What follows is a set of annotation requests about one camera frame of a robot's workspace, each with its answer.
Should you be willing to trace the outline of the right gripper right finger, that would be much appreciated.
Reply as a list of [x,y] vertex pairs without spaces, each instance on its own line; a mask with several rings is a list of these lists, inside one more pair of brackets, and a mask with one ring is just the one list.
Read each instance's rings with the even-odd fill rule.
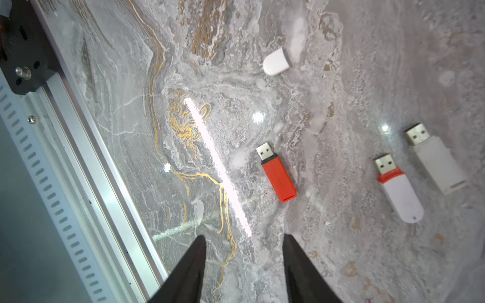
[[282,252],[289,302],[342,302],[292,235],[284,235]]

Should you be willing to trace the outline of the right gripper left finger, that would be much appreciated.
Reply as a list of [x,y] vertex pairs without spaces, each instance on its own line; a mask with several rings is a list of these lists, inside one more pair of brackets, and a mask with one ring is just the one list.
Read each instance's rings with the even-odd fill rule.
[[206,240],[204,236],[199,235],[167,280],[150,298],[149,303],[199,303],[202,295],[206,257]]

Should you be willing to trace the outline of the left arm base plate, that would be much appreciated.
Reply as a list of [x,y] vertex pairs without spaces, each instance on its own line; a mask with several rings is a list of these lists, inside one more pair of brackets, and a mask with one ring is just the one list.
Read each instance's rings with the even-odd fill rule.
[[12,92],[34,92],[60,70],[31,2],[1,1],[1,71]]

